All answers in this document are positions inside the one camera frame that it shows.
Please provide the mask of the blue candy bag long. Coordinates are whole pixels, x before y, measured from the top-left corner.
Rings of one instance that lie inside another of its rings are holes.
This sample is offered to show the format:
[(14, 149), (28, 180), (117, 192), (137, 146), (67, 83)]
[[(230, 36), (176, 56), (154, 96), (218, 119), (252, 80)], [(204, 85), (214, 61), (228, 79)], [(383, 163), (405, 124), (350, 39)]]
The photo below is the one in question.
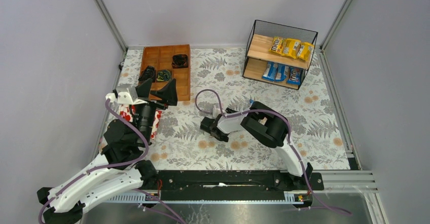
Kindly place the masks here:
[(277, 71), (275, 75), (275, 82), (282, 82), (287, 78), (289, 66), (284, 64), (277, 64)]

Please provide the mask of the blue m&m candy bag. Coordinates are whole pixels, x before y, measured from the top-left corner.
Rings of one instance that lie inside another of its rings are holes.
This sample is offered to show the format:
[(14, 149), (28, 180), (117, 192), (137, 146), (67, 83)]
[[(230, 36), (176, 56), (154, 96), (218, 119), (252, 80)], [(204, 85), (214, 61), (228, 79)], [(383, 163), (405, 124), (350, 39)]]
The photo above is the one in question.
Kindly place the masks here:
[(296, 67), (289, 67), (288, 77), (286, 82), (292, 85), (301, 84), (302, 69)]

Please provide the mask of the yellow m&m bag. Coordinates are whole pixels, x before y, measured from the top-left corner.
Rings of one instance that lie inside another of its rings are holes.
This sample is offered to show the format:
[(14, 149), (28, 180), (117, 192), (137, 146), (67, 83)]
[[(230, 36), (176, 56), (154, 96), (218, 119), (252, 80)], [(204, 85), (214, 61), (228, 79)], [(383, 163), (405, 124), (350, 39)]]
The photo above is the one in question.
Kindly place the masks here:
[(283, 46), (284, 46), (285, 38), (275, 36), (272, 40), (272, 44), (270, 46), (269, 52), (275, 53), (278, 55), (283, 54)]
[(300, 46), (301, 41), (297, 39), (285, 39), (282, 45), (282, 56), (290, 57), (293, 59), (297, 58), (297, 50)]

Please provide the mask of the yellow candy bag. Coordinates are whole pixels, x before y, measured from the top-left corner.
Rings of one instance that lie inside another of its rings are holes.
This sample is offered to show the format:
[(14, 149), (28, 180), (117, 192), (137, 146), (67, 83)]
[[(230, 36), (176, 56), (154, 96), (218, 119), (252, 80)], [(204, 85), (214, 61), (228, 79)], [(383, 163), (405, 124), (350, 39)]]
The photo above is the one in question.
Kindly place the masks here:
[(297, 58), (303, 61), (307, 61), (310, 59), (312, 53), (314, 51), (314, 45), (308, 42), (300, 43), (300, 46), (297, 51)]

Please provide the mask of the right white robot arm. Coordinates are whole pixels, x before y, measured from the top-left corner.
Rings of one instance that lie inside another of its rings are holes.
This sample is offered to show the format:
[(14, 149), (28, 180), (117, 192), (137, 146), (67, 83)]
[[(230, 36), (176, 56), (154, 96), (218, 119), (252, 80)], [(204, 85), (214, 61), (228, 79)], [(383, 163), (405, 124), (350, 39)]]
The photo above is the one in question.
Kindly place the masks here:
[(260, 144), (276, 151), (293, 181), (309, 183), (313, 167), (301, 156), (293, 143), (289, 121), (258, 101), (245, 111), (227, 108), (223, 113), (215, 107), (212, 110), (212, 118), (204, 117), (200, 129), (223, 142), (229, 141), (232, 132), (246, 131)]

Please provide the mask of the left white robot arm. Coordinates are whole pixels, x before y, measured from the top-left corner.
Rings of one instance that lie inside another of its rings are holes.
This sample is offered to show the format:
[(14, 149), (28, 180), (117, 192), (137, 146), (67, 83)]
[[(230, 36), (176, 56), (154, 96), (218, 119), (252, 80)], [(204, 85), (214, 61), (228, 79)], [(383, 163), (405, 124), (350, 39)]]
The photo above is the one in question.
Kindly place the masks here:
[(103, 201), (129, 190), (160, 190), (162, 181), (153, 163), (146, 159), (157, 110), (177, 105), (176, 80), (152, 90), (152, 80), (138, 86), (118, 86), (106, 95), (111, 103), (131, 109), (131, 120), (114, 110), (115, 116), (104, 134), (107, 145), (82, 170), (55, 188), (37, 192), (42, 208), (39, 223), (77, 223)]

